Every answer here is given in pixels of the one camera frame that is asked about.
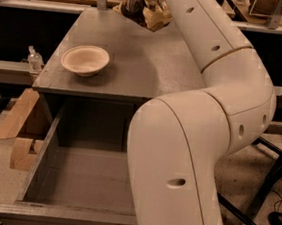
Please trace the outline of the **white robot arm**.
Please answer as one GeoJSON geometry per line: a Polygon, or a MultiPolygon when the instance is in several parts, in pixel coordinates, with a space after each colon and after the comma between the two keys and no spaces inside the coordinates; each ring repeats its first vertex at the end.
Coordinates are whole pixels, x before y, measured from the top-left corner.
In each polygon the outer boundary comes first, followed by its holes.
{"type": "Polygon", "coordinates": [[[215,0],[165,1],[205,86],[154,98],[132,119],[127,157],[137,225],[223,225],[215,165],[267,129],[275,90],[215,0]]]}

